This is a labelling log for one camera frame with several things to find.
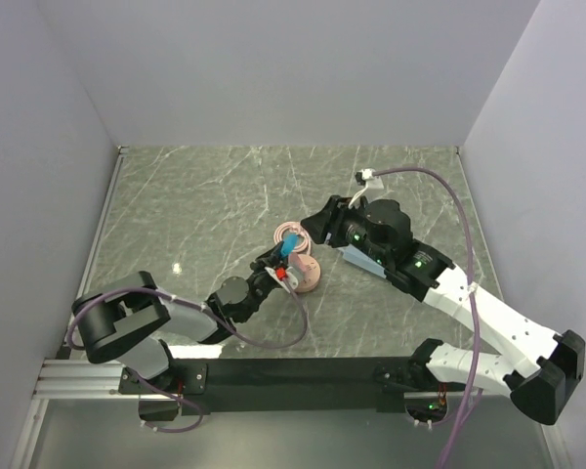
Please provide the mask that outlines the blue plug adapter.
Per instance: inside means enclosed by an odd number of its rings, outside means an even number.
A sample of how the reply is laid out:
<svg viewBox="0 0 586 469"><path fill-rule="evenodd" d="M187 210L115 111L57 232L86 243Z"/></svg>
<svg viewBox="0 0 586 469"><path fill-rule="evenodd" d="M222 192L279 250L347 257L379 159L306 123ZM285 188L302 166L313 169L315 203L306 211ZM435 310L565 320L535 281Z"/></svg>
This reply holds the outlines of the blue plug adapter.
<svg viewBox="0 0 586 469"><path fill-rule="evenodd" d="M279 256L284 259L287 258L292 252L295 251L298 243L298 235L295 233L289 233L282 240Z"/></svg>

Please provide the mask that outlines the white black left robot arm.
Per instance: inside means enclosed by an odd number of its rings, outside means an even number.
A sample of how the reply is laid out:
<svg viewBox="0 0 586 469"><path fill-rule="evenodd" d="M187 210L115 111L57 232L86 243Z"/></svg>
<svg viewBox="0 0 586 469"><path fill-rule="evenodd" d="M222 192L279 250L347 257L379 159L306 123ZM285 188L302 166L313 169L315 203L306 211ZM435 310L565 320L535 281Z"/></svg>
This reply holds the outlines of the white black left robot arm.
<svg viewBox="0 0 586 469"><path fill-rule="evenodd" d="M303 277L298 256L282 242L256 258L247 278L229 277L208 298L194 303L158 286L139 271L76 299L66 342L93 364L118 361L141 375L152 392L169 390L176 369L167 346L153 337L168 329L205 345L239 332L236 326L257 313L278 288L293 293Z"/></svg>

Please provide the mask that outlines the pink cube socket adapter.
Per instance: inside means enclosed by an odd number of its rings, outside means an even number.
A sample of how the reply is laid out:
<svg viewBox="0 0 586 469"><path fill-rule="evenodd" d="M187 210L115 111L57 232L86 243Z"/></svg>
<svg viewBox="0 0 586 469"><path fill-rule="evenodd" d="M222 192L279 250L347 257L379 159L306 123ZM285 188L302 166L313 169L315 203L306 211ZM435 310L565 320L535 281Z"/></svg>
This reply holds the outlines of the pink cube socket adapter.
<svg viewBox="0 0 586 469"><path fill-rule="evenodd" d="M296 252L289 254L287 274L290 276L289 283L297 293L307 291L310 285L307 256Z"/></svg>

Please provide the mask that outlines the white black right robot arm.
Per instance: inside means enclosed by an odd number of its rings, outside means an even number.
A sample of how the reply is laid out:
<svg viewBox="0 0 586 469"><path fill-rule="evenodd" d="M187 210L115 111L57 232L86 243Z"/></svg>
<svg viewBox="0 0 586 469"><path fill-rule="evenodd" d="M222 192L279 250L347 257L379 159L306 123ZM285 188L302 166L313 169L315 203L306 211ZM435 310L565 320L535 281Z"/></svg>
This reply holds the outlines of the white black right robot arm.
<svg viewBox="0 0 586 469"><path fill-rule="evenodd" d="M393 287L462 323L495 351L431 340L427 356L409 366L414 386L472 384L509 398L540 424L557 422L584 375L586 342L578 333L534 322L469 280L447 256L414 237L410 218L394 200L352 205L332 195L301 225L316 244L351 246L366 255Z"/></svg>

